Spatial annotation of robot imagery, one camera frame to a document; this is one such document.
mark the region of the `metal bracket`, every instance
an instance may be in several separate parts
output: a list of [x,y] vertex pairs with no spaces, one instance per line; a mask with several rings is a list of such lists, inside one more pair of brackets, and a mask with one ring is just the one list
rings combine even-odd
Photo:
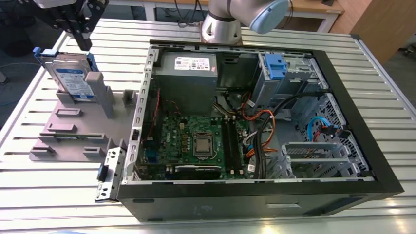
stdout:
[[98,169],[98,187],[94,201],[118,202],[117,193],[121,180],[122,165],[125,159],[125,149],[121,147],[112,148],[106,152],[104,163]]

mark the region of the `motherboard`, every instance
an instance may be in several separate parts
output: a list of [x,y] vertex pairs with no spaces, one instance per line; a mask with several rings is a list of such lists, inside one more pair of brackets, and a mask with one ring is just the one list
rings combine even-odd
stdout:
[[146,175],[164,179],[244,179],[241,141],[246,121],[164,117],[158,150],[145,149]]

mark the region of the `cpu socket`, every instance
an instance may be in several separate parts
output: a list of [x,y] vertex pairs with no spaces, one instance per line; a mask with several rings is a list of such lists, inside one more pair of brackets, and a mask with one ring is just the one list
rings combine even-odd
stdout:
[[193,156],[198,160],[212,157],[212,135],[210,133],[193,134]]

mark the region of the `power supply label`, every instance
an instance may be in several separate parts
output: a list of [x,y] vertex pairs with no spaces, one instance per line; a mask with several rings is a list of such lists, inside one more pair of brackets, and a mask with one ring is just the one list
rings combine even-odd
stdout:
[[176,57],[174,70],[209,71],[209,58]]
[[57,69],[56,72],[62,85],[73,97],[82,99],[93,98],[93,92],[88,83],[84,81],[85,74],[81,70]]

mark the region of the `slotted aluminum table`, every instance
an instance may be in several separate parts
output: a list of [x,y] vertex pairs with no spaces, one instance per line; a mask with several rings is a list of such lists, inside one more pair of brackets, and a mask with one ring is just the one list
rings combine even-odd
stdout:
[[[102,19],[90,35],[98,69],[113,91],[140,89],[149,39],[198,41],[198,28],[173,23]],[[220,220],[140,224],[117,203],[94,204],[98,163],[30,162],[28,152],[56,104],[56,84],[41,68],[0,132],[0,231],[102,227],[144,233],[414,233],[414,109],[366,47],[349,35],[242,29],[246,45],[325,50],[405,192],[325,218]],[[54,49],[80,52],[61,35]]]

